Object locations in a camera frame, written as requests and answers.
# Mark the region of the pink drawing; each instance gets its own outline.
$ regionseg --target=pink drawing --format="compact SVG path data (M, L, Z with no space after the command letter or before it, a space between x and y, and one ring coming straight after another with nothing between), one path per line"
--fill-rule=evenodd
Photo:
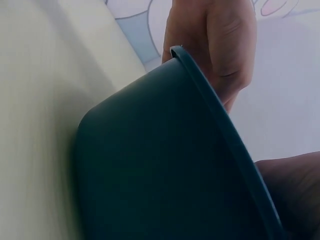
M258 0L255 4L257 18L285 17L299 3L299 0Z

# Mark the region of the white wall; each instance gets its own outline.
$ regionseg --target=white wall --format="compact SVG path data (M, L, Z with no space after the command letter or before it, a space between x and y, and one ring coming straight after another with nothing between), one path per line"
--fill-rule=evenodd
M144 68L100 0L1 0L0 36L0 239L81 239L72 137Z
M255 161L320 150L320 21L260 21L252 84L231 118Z

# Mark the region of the cartoon illustration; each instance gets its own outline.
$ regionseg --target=cartoon illustration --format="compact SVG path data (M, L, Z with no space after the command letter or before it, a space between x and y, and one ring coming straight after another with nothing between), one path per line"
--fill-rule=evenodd
M172 0L105 0L141 62L163 51ZM257 20L286 18L320 11L320 0L252 0Z
M258 0L254 3L257 19L285 17L298 4L299 0Z

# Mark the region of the dark teal container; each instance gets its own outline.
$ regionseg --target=dark teal container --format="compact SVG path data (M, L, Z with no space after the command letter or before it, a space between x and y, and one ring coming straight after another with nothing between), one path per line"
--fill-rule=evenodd
M79 125L74 154L86 239L286 239L214 90L182 47L171 52Z

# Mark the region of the finger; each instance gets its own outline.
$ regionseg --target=finger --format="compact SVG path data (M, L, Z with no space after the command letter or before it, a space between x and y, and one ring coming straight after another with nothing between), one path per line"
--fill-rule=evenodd
M252 78L257 26L250 0L216 0L207 11L214 89L225 104Z
M320 152L256 163L284 227L311 239L320 227Z
M231 109L236 101L236 98L237 98L237 95L236 94L234 97L232 97L225 105L224 105L224 108L226 110L226 112L229 114L231 112Z
M165 62L169 61L172 58L171 53L169 50L163 50L162 54L162 63L164 64Z

